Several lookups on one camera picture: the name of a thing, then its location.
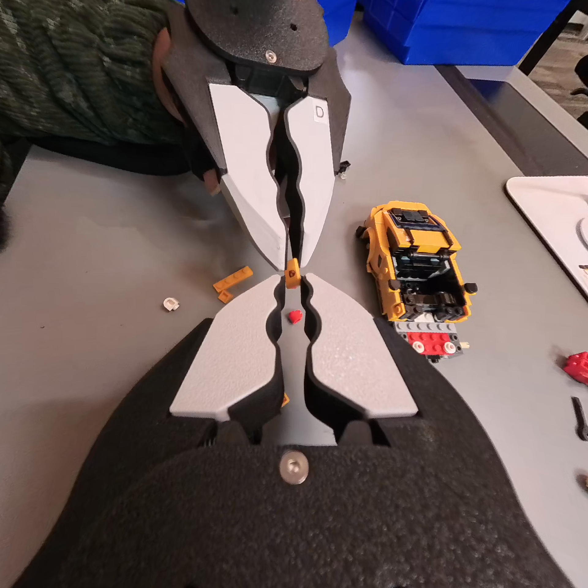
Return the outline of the black lego wrench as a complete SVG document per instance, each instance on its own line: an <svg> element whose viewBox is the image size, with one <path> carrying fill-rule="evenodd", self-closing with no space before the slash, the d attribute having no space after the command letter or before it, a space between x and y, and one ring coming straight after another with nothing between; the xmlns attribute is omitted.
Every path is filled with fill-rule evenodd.
<svg viewBox="0 0 588 588"><path fill-rule="evenodd" d="M580 401L580 399L578 397L572 396L571 397L571 404L572 404L572 407L573 407L573 410L575 413L575 418L576 418L576 427L575 427L576 436L580 440L587 442L587 419L584 414L582 402Z"/></svg>

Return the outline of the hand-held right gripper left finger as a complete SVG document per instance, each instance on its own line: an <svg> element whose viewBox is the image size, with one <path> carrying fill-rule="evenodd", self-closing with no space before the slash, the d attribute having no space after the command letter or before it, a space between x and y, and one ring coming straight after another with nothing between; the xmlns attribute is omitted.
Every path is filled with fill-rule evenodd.
<svg viewBox="0 0 588 588"><path fill-rule="evenodd" d="M210 323L171 403L176 417L238 422L249 437L279 414L285 279L272 275L225 305Z"/></svg>

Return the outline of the red black lego piece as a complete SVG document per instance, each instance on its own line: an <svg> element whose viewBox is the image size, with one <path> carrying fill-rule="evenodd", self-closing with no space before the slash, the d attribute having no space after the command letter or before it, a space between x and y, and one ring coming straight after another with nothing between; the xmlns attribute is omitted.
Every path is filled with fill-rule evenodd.
<svg viewBox="0 0 588 588"><path fill-rule="evenodd" d="M585 386L588 385L587 357L587 352L570 355L563 367L565 373Z"/></svg>

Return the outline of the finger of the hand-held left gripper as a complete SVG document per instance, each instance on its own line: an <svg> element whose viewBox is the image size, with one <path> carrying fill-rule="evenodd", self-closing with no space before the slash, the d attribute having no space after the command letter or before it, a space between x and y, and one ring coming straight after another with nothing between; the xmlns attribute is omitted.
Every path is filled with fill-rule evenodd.
<svg viewBox="0 0 588 588"><path fill-rule="evenodd" d="M334 190L334 166L325 99L306 96L287 108L285 130L295 153L295 203L300 214L299 263L308 263L318 244Z"/></svg>
<svg viewBox="0 0 588 588"><path fill-rule="evenodd" d="M222 193L255 248L277 272L284 272L290 210L271 149L282 104L229 84L209 84L209 92L226 164Z"/></svg>

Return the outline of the orange lego plate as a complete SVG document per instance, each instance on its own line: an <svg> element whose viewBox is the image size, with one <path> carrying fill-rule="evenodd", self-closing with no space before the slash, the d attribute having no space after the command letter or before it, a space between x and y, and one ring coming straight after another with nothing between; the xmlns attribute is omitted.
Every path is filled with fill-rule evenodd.
<svg viewBox="0 0 588 588"><path fill-rule="evenodd" d="M218 294L218 299L224 304L229 303L233 299L233 294L230 292L231 288L253 276L253 271L250 267L245 266L235 273L217 281L212 286Z"/></svg>

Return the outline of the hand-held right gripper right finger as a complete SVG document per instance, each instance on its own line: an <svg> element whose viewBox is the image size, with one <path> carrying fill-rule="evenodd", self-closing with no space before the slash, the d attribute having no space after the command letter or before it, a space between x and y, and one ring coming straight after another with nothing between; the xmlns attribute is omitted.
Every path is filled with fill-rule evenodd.
<svg viewBox="0 0 588 588"><path fill-rule="evenodd" d="M304 396L339 443L351 422L413 417L418 407L374 317L318 275L302 278L306 312Z"/></svg>

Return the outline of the yellow lego car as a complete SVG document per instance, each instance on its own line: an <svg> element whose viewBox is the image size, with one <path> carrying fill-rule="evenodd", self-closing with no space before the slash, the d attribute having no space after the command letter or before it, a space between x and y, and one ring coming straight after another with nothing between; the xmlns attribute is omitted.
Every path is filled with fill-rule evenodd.
<svg viewBox="0 0 588 588"><path fill-rule="evenodd" d="M423 203L390 201L371 209L356 237L393 330L430 363L461 355L469 345L457 324L471 316L478 286L464 280L447 224Z"/></svg>

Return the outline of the black table leg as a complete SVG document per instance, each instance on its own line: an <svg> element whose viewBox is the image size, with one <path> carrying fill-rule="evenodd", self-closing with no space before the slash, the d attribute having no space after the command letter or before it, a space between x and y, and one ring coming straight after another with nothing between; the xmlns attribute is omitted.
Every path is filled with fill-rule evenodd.
<svg viewBox="0 0 588 588"><path fill-rule="evenodd" d="M529 76L542 57L547 53L555 40L559 37L570 19L576 12L587 15L587 1L570 1L564 9L555 17L554 21L548 26L533 46L526 53L525 57L518 64L521 73Z"/></svg>

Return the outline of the white book stand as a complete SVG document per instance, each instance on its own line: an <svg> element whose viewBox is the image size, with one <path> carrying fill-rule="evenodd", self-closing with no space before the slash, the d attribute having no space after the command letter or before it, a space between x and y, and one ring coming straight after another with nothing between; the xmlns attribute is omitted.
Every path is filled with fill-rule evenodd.
<svg viewBox="0 0 588 588"><path fill-rule="evenodd" d="M587 296L587 175L506 181L511 202Z"/></svg>

